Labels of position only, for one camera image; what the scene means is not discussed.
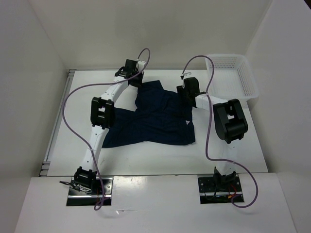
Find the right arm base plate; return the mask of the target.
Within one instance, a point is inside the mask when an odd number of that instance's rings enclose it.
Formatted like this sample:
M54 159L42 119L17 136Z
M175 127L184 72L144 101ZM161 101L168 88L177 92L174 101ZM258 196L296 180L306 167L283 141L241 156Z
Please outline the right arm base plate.
M217 204L217 203L243 203L242 186L240 179L236 176L235 181L224 186L215 183L212 175L201 175L197 177L198 189L201 204Z

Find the white plastic basket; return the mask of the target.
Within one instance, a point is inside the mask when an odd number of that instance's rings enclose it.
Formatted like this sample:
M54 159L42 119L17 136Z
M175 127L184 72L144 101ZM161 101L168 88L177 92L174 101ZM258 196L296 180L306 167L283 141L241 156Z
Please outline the white plastic basket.
M247 58L240 54L209 54L208 76L213 76L208 92L221 99L250 100L259 96Z

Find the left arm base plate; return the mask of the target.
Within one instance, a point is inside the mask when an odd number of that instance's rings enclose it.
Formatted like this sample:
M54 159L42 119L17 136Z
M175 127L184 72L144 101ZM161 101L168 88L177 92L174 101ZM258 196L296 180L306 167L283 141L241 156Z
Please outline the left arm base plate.
M95 181L93 189L77 184L74 179L71 182L65 182L69 186L67 203L68 207L75 206L94 206L96 203L101 202L104 197L103 206L110 206L112 202L112 185L113 178L103 178L104 195L99 178Z

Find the navy blue shorts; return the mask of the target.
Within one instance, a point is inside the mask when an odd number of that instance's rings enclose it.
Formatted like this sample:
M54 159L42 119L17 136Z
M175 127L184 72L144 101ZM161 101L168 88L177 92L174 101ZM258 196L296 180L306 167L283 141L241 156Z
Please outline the navy blue shorts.
M177 93L165 90L160 81L143 83L135 100L136 110L117 108L116 121L106 135L103 148L140 142L185 146L196 141L192 106Z

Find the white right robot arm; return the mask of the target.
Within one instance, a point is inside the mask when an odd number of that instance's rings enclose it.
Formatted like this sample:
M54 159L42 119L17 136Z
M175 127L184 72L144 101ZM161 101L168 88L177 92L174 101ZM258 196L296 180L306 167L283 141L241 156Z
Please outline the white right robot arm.
M209 112L206 157L216 162L213 174L213 185L224 191L235 182L237 147L248 131L248 124L238 99L224 100L201 92L199 81L195 77L181 77L182 85L177 93L186 104ZM220 157L211 158L208 154L211 127L214 126L218 138L222 141L223 152Z

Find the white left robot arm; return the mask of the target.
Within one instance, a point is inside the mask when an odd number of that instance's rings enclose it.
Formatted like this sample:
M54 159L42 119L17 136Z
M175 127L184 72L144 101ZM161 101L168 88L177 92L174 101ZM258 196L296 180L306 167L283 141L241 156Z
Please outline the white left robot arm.
M104 139L115 123L115 103L121 93L129 86L140 86L146 62L143 60L127 59L125 65L116 73L113 83L100 96L93 97L91 101L90 121L92 125L89 145L85 152L81 166L74 174L74 182L86 194L91 194L100 189L97 182L98 162Z

